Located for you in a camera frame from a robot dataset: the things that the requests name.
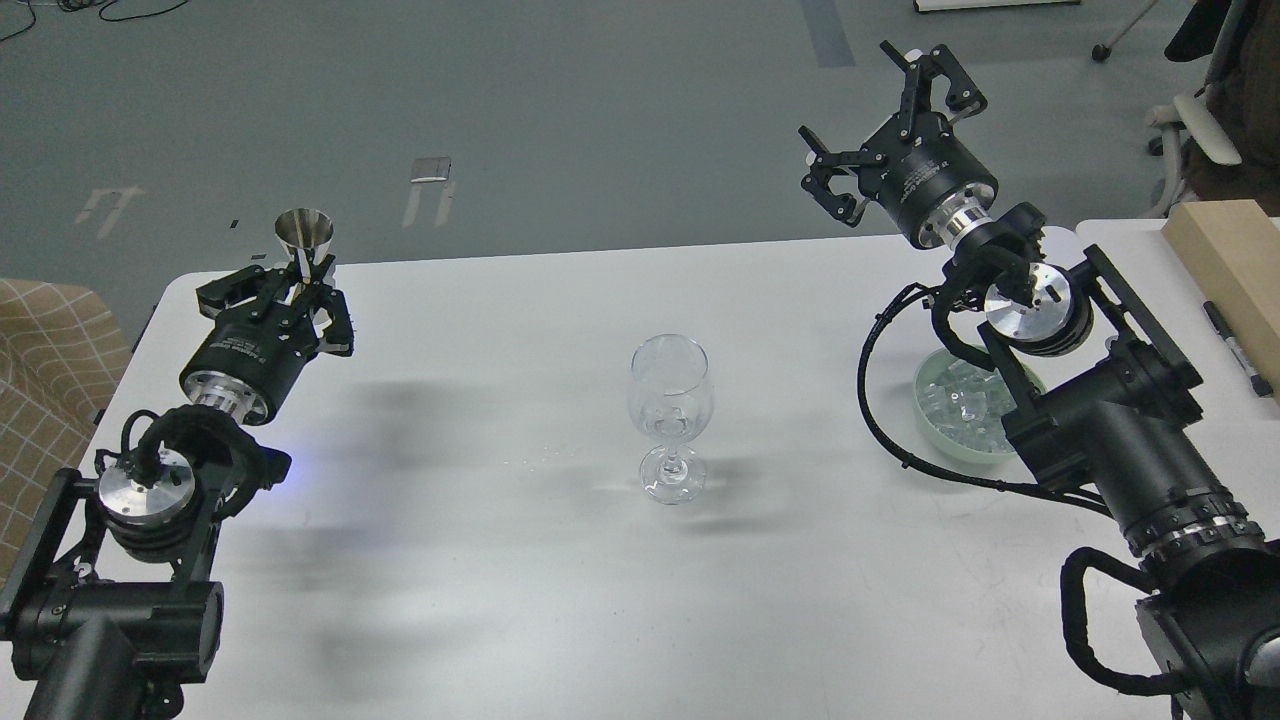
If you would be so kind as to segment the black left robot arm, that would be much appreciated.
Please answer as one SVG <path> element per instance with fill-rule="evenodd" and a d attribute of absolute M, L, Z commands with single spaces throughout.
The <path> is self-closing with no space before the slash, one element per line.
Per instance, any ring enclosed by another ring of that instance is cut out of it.
<path fill-rule="evenodd" d="M 261 445 L 305 366 L 347 357 L 355 331 L 333 258 L 297 254 L 196 292 L 212 328 L 179 372 L 183 401 L 141 409 L 95 469 L 63 469 L 3 587 L 3 641 L 33 684 L 26 719 L 174 719 L 207 680 L 225 591 L 223 524 L 285 479 Z"/>

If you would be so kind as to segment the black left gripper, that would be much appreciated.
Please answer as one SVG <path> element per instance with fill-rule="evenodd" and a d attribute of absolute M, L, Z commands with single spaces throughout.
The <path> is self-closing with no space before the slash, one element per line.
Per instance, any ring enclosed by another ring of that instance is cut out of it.
<path fill-rule="evenodd" d="M 334 258 L 294 258 L 291 266 L 246 266 L 198 287 L 200 314 L 215 320 L 179 374 L 187 398 L 241 425 L 265 425 L 317 354 L 352 356 L 355 328 L 334 273 Z M 280 304 L 293 284 L 291 306 Z"/>

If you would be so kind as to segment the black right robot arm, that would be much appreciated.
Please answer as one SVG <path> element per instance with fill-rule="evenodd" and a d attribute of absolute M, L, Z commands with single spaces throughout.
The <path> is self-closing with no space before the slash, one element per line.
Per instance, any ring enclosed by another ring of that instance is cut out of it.
<path fill-rule="evenodd" d="M 867 428 L 905 468 L 1117 523 L 1137 566 L 1082 547 L 1060 571 L 1065 647 L 1093 682 L 1166 696 L 1175 719 L 1275 719 L 1277 542 L 1187 437 L 1201 374 L 1100 247 L 1061 268 L 1042 252 L 1038 208 L 991 214 L 997 181 L 955 133 L 987 100 L 951 50 L 881 50 L 904 74 L 881 128 L 847 151 L 799 131 L 812 150 L 801 186 L 833 219 L 856 225 L 874 202 L 913 247 L 951 254 L 938 284 L 904 287 L 870 328 L 856 369 Z M 1002 427 L 1032 482 L 936 466 L 876 421 L 870 355 L 914 301 L 946 351 L 1007 386 Z"/>

